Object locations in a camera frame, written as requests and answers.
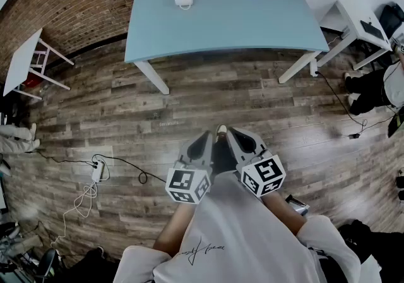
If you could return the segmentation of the small white table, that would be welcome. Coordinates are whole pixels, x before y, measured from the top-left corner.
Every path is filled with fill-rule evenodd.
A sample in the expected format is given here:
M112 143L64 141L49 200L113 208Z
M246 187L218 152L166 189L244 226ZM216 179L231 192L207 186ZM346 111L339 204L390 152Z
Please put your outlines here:
M29 94L21 91L20 86L28 78L28 74L47 80L61 88L71 90L67 85L64 85L52 78L45 75L45 67L47 65L48 57L51 52L59 56L62 60L74 66L74 62L62 55L59 51L51 47L49 44L41 39L42 28L37 30L29 39L27 39L17 50L13 53L11 63L6 76L4 84L3 96L7 96L10 92L31 97L33 99L42 100L42 97Z

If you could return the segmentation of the white desk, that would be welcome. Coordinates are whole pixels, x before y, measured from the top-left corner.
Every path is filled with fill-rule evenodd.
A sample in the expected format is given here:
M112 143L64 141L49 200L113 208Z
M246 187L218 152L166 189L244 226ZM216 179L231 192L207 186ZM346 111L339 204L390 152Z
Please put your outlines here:
M386 36L378 18L370 9L370 7L360 4L357 0L338 0L336 7L342 14L343 18L347 22L348 33L334 48L327 52L320 60L317 61L317 66L322 67L328 61L337 56L342 50L348 47L355 40L363 40L370 44L379 47L379 50L365 58L361 62L352 67L354 71L361 69L368 63L382 56L383 54L392 51L389 38ZM367 33L361 24L361 21L370 23L373 27L380 30L383 38L379 39Z

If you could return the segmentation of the person's black trousers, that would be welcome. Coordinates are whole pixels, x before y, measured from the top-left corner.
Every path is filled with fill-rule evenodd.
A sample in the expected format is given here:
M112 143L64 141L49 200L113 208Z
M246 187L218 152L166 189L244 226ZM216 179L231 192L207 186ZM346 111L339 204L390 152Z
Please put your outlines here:
M222 138L217 140L216 143L213 144L212 149L212 180L224 172L235 172L237 161L232 155L232 151L229 147L226 138Z

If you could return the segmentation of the person's left forearm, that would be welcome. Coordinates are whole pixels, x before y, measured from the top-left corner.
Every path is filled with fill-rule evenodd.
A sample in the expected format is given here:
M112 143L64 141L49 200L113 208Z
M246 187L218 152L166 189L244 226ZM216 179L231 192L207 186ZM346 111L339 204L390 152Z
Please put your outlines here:
M194 216L196 205L180 203L154 242L153 249L171 257L178 254L186 230Z

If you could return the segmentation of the light blue table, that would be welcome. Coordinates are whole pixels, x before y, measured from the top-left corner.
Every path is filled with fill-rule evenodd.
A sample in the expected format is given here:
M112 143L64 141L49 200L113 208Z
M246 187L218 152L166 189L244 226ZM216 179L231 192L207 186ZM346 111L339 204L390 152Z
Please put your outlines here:
M305 0L134 0L124 60L135 64L165 95L169 88L151 59L231 49L304 51L284 74L285 83L329 47Z

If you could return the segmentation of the black office chair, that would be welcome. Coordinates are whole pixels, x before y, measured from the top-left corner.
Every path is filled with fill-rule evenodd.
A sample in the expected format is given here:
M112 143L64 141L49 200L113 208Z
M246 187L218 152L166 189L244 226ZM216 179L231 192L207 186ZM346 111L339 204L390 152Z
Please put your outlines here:
M386 5L382 10L379 22L387 38L390 39L404 22L404 11L398 4Z

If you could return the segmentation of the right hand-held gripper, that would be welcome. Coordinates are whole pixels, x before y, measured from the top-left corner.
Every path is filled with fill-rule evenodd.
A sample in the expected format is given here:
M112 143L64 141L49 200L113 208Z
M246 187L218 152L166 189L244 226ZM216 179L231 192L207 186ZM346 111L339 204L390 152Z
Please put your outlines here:
M256 197L277 190L286 177L279 156L272 154L262 138L246 129L229 127L227 141L240 182Z

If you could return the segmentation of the person's right forearm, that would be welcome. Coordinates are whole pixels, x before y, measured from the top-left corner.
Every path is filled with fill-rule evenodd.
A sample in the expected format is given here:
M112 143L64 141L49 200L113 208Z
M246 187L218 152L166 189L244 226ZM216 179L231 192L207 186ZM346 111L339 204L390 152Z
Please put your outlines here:
M306 223L306 219L295 211L278 192L268 193L261 199L266 208L287 226L293 235L296 236Z

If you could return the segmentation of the black and yellow bag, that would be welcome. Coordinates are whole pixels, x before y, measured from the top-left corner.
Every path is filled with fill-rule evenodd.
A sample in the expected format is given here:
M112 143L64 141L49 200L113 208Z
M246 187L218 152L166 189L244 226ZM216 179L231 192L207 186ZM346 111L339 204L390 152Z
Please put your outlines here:
M388 138L391 138L404 125L404 114L395 114L388 124Z

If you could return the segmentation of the black keyboard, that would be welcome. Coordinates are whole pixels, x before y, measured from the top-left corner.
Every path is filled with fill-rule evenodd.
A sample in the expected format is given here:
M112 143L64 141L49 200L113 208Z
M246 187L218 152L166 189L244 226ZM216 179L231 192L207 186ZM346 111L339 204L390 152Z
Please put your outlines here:
M364 31L366 33L369 33L379 39L384 39L382 32L380 31L380 29L374 27L371 23L367 23L363 20L360 20L360 24L362 25Z

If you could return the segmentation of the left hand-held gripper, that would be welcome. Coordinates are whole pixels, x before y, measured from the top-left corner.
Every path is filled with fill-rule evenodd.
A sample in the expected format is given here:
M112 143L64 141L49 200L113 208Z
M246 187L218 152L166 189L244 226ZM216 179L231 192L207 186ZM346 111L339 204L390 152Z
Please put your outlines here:
M188 140L168 171L165 190L176 202L197 205L211 187L213 135L205 131Z

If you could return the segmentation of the white power strip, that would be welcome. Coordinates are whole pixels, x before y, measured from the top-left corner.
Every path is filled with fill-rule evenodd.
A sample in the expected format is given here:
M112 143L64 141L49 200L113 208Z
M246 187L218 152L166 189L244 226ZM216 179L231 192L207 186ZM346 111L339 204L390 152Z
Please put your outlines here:
M100 161L96 160L93 162L93 170L92 170L92 181L98 183L102 178L102 173L104 171L105 164Z

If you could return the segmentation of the person's white shirt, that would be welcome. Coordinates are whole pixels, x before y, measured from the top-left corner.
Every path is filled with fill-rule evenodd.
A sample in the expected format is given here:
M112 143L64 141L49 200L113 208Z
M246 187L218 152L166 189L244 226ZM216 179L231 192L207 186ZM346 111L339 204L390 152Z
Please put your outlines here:
M196 206L178 254L129 246L113 283L359 283L360 260L323 215L295 236L229 172Z

